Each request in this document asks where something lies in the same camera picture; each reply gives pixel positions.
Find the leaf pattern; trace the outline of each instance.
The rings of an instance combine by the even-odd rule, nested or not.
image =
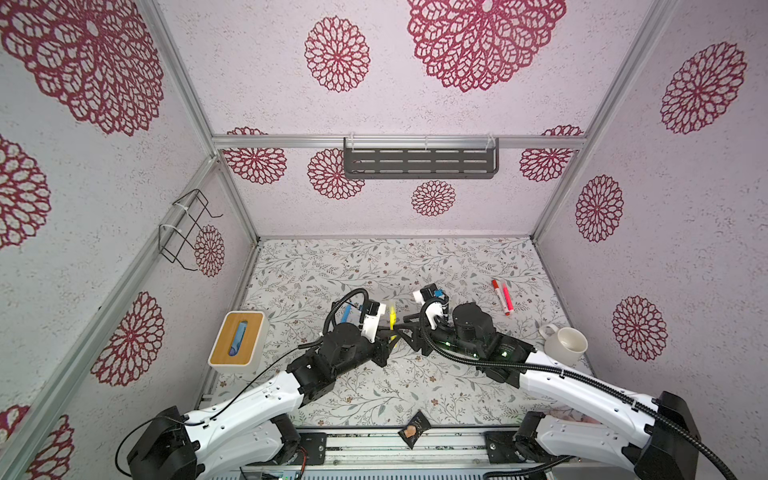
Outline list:
[[[498,305],[493,278],[508,284],[511,316]],[[364,287],[388,309],[394,303],[400,319],[418,311],[412,292],[430,283],[450,295],[452,306],[477,302],[499,331],[539,347],[539,325],[568,324],[538,255],[524,239],[267,240],[243,304],[243,310],[262,310],[270,318],[264,357],[253,374],[296,344],[317,339],[331,302],[345,292]],[[357,320],[350,314],[349,321]],[[298,355],[279,362],[274,373]],[[585,362],[577,368],[590,373]],[[221,376],[214,398],[231,398],[251,378]],[[340,376],[332,392],[291,417],[296,425],[402,425],[420,409],[433,425],[515,424],[530,410],[580,415],[400,342],[385,368],[368,363]]]

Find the mug handle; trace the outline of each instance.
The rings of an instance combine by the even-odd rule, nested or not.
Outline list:
[[[555,334],[560,329],[559,326],[555,325],[554,323],[547,323],[545,325],[542,325],[538,327],[538,333],[539,335],[543,336],[545,339],[548,339],[551,335],[547,335],[547,328],[552,329],[552,334]]]

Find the black snack packet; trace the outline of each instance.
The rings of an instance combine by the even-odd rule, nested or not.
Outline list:
[[[400,438],[408,445],[408,448],[413,450],[416,440],[422,436],[423,432],[429,430],[431,427],[432,424],[429,423],[429,420],[427,420],[422,411],[419,410],[413,416],[411,421],[408,422],[408,425],[398,433],[400,434]]]

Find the yellow marker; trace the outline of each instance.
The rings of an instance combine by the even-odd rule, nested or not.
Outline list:
[[[395,329],[395,322],[397,322],[397,313],[395,313],[395,305],[392,304],[389,306],[389,329],[394,330]],[[389,341],[392,341],[395,339],[395,335],[389,337]]]

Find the wire rack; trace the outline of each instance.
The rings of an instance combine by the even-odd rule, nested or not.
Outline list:
[[[200,212],[196,216],[193,216],[193,214],[190,213],[190,210],[192,211],[196,210],[195,207],[198,204],[201,206]],[[181,262],[179,255],[181,254],[181,251],[184,248],[184,245],[189,245],[190,248],[192,248],[192,250],[195,250],[194,245],[189,241],[189,237],[195,231],[195,228],[197,228],[198,231],[202,231],[203,227],[200,226],[199,220],[203,216],[203,214],[208,214],[208,217],[210,218],[219,218],[219,217],[222,217],[223,214],[213,215],[210,212],[210,210],[208,210],[208,199],[206,198],[205,194],[202,191],[200,191],[199,188],[190,190],[189,192],[185,193],[184,195],[179,197],[176,201],[174,201],[173,205],[175,207],[179,207],[180,209],[184,210],[184,215],[176,222],[175,225],[171,225],[169,223],[162,223],[157,227],[157,250],[169,262],[178,263],[179,265],[181,265],[181,268],[185,270],[189,270],[190,272],[196,272],[199,269],[189,268],[188,266],[185,266]],[[184,218],[192,219],[192,224],[190,225],[189,230],[186,233],[179,228],[179,225],[181,224],[181,221]],[[163,233],[168,229],[171,230],[170,236],[168,236],[165,242],[163,242]],[[182,241],[179,247],[174,252],[168,248],[168,244],[176,236],[179,236]]]

